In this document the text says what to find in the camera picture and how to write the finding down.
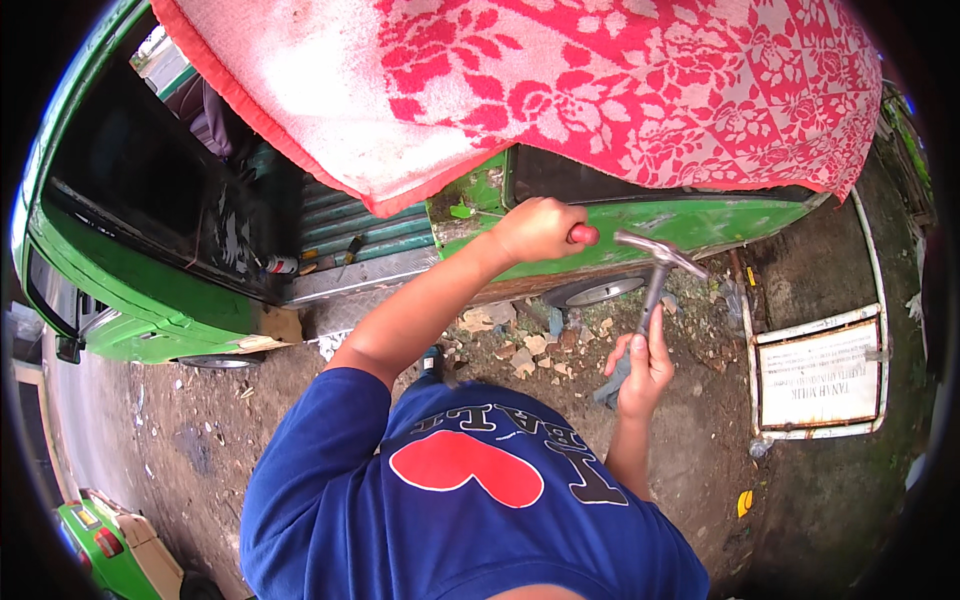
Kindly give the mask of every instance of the blue t-shirt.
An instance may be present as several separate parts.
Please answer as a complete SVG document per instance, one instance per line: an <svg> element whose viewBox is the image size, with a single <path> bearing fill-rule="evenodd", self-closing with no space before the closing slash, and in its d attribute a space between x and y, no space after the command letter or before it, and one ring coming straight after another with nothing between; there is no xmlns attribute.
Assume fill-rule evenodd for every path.
<svg viewBox="0 0 960 600"><path fill-rule="evenodd" d="M422 382L390 403L373 375L332 369L284 417L240 521L258 597L706 597L683 535L542 403Z"/></svg>

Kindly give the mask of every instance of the hand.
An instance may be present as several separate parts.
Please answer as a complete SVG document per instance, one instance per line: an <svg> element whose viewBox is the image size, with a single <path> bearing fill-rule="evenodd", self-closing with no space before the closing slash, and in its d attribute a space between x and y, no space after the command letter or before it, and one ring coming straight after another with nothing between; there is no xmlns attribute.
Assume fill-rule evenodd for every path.
<svg viewBox="0 0 960 600"><path fill-rule="evenodd" d="M537 262L582 252L584 244L568 244L566 236L587 220L587 210L556 198L530 198L507 213L493 229L493 239L514 262Z"/></svg>
<svg viewBox="0 0 960 600"><path fill-rule="evenodd" d="M638 333L616 339L616 348L607 357L604 375L613 373L613 365L630 344L630 376L620 386L617 409L623 419L649 421L657 408L660 392L673 377L673 363L663 341L663 306L650 315L650 341Z"/></svg>

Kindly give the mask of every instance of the hammer head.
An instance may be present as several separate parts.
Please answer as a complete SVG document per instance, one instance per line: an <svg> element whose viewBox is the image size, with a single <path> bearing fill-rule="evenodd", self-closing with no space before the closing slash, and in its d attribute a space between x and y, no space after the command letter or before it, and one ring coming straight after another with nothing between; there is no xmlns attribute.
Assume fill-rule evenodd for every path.
<svg viewBox="0 0 960 600"><path fill-rule="evenodd" d="M630 233L626 229L618 229L613 234L613 242L620 246L633 246L638 250L648 252L654 257L654 261L658 265L662 265L667 269L681 267L682 269L690 271L700 279L706 279L709 276L707 269L693 262L689 256L677 250L677 247L670 242L652 240L649 237Z"/></svg>

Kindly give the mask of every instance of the red heart print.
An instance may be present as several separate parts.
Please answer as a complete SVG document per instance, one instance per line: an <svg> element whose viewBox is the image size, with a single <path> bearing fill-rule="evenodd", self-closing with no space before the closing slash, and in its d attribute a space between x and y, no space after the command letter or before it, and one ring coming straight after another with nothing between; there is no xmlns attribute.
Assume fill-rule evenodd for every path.
<svg viewBox="0 0 960 600"><path fill-rule="evenodd" d="M530 506L543 493L543 477L533 465L506 450L459 431L441 430L410 442L390 457L390 468L411 486L449 492L476 479L505 506Z"/></svg>

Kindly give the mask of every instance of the spray can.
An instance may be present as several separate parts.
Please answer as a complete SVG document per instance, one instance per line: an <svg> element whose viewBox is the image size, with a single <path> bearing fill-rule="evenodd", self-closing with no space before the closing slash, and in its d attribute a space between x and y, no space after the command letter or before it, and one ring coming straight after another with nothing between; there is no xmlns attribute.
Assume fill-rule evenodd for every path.
<svg viewBox="0 0 960 600"><path fill-rule="evenodd" d="M263 268L267 273L293 273L297 270L299 263L292 256L271 256L267 265Z"/></svg>

